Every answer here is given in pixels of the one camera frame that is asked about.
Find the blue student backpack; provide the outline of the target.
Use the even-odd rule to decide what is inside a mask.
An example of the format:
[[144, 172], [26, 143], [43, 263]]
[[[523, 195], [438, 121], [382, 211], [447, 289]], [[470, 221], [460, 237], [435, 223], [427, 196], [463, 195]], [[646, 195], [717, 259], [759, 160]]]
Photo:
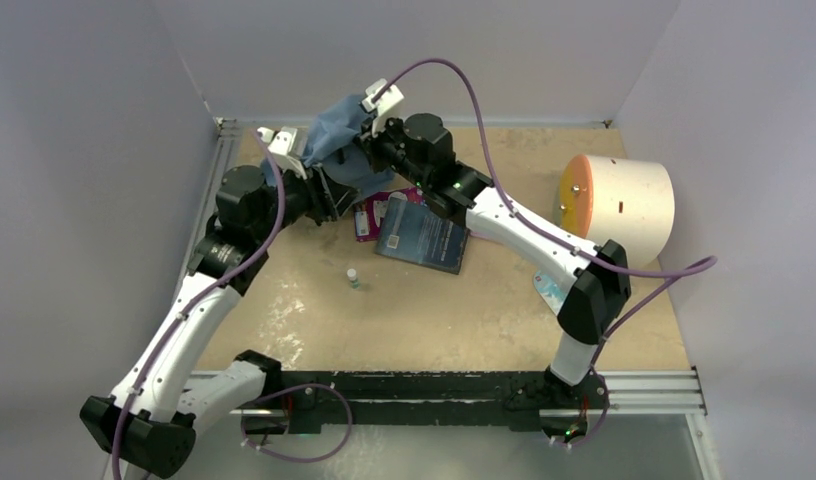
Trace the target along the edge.
[[[318, 114], [308, 128], [303, 156], [305, 167], [319, 164], [338, 183], [357, 188], [358, 200], [385, 190], [395, 177], [390, 170], [374, 172], [364, 152], [355, 144], [361, 133], [361, 123], [369, 118], [361, 107], [363, 98], [361, 94], [348, 95]], [[255, 138], [265, 150], [261, 168], [267, 182], [273, 185], [275, 173], [285, 172], [279, 169], [256, 132]]]

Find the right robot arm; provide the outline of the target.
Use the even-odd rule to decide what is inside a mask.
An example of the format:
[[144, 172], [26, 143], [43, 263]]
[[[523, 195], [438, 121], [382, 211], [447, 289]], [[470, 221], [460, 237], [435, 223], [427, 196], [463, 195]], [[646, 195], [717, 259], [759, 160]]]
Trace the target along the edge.
[[545, 392], [560, 407], [580, 399], [598, 346], [631, 296], [625, 249], [567, 233], [501, 192], [496, 180], [457, 159], [453, 135], [436, 115], [367, 119], [355, 143], [374, 171], [391, 170], [418, 187], [434, 214], [500, 243], [550, 277], [561, 294], [562, 336]]

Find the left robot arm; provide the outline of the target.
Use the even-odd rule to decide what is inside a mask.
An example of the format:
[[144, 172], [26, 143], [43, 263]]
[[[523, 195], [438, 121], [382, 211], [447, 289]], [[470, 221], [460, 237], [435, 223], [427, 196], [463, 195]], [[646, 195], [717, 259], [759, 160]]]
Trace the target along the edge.
[[321, 167], [266, 176], [257, 166], [228, 170], [215, 209], [197, 242], [178, 294], [161, 327], [127, 375], [105, 396], [89, 397], [80, 418], [110, 456], [113, 479], [167, 479], [196, 441], [233, 409], [291, 409], [312, 384], [287, 386], [281, 363], [258, 352], [238, 354], [207, 382], [189, 388], [191, 373], [218, 326], [245, 296], [278, 233], [307, 217], [334, 221], [357, 190]]

